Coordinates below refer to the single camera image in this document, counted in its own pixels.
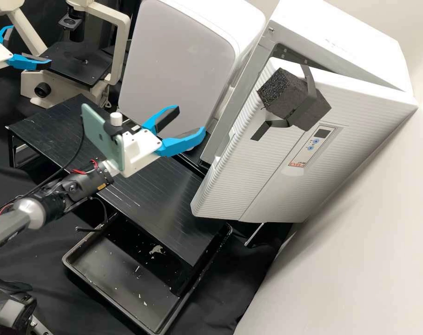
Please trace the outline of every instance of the metal rod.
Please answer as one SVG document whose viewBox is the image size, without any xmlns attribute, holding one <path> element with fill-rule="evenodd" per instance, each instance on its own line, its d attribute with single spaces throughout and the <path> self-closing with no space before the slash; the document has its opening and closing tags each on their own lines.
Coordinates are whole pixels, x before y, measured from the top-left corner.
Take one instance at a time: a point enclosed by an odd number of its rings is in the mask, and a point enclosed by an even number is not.
<svg viewBox="0 0 423 335">
<path fill-rule="evenodd" d="M 247 247 L 250 242 L 252 242 L 252 240 L 255 238 L 255 236 L 258 234 L 259 230 L 264 226 L 265 222 L 261 223 L 259 225 L 259 227 L 257 228 L 257 230 L 255 230 L 255 232 L 252 234 L 251 237 L 249 237 L 249 239 L 244 243 L 244 246 Z"/>
</svg>

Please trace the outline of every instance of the white wall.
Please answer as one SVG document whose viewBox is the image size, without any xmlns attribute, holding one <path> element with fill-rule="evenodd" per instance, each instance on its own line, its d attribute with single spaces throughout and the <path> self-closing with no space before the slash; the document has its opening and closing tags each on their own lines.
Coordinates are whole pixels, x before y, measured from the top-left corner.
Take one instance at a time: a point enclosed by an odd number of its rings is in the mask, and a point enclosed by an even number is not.
<svg viewBox="0 0 423 335">
<path fill-rule="evenodd" d="M 247 2 L 263 11 L 267 19 L 272 15 L 273 10 L 278 4 L 278 0 L 247 0 Z"/>
<path fill-rule="evenodd" d="M 401 42 L 421 109 L 286 245 L 237 335 L 423 335 L 423 1 L 331 2 Z"/>
</svg>

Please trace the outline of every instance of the black foam block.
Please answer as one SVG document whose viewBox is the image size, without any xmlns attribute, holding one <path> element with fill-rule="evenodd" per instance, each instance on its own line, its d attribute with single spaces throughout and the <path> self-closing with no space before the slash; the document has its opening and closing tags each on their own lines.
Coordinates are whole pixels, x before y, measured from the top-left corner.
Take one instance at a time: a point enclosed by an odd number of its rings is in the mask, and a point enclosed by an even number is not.
<svg viewBox="0 0 423 335">
<path fill-rule="evenodd" d="M 300 115 L 295 110 L 308 96 L 307 83 L 290 72 L 279 68 L 258 90 L 266 109 L 284 120 L 291 120 L 302 130 L 311 129 L 331 109 L 331 106 L 317 90 L 317 100 Z"/>
</svg>

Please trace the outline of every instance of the ridged white surface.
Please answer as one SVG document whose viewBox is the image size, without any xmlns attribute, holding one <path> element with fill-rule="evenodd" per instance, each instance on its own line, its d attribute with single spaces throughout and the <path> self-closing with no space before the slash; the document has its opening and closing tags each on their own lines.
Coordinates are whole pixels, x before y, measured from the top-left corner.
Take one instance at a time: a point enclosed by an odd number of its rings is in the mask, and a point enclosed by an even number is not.
<svg viewBox="0 0 423 335">
<path fill-rule="evenodd" d="M 302 222 L 417 108 L 407 93 L 312 69 L 317 89 L 332 107 L 318 124 L 343 129 L 312 158 L 304 175 L 286 175 L 317 125 L 305 134 L 296 127 L 271 128 L 259 142 L 250 140 L 266 114 L 256 90 L 279 67 L 303 77 L 298 64 L 268 62 L 235 122 L 235 136 L 193 199 L 196 216 Z"/>
<path fill-rule="evenodd" d="M 192 201 L 196 216 L 239 220 L 303 134 L 293 127 L 290 132 L 272 128 L 263 140 L 250 140 L 265 121 L 266 110 L 257 90 L 276 69 L 269 62 L 233 125 L 235 132 L 221 159 L 210 168 Z M 272 150 L 281 143 L 282 150 Z"/>
</svg>

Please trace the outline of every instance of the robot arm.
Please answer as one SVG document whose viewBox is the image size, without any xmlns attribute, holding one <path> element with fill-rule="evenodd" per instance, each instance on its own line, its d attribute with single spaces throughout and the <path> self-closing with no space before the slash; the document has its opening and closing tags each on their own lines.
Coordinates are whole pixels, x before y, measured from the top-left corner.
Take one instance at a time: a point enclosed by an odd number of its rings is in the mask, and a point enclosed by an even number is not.
<svg viewBox="0 0 423 335">
<path fill-rule="evenodd" d="M 91 160 L 82 170 L 73 170 L 62 180 L 43 186 L 21 197 L 0 211 L 0 246 L 24 229 L 39 229 L 66 213 L 114 182 L 121 174 L 130 177 L 162 156 L 180 154 L 200 144 L 205 138 L 201 127 L 176 138 L 160 139 L 156 135 L 179 115 L 178 106 L 164 108 L 136 131 L 122 125 L 120 113 L 105 121 L 88 105 L 82 106 L 86 137 L 106 157 Z"/>
</svg>

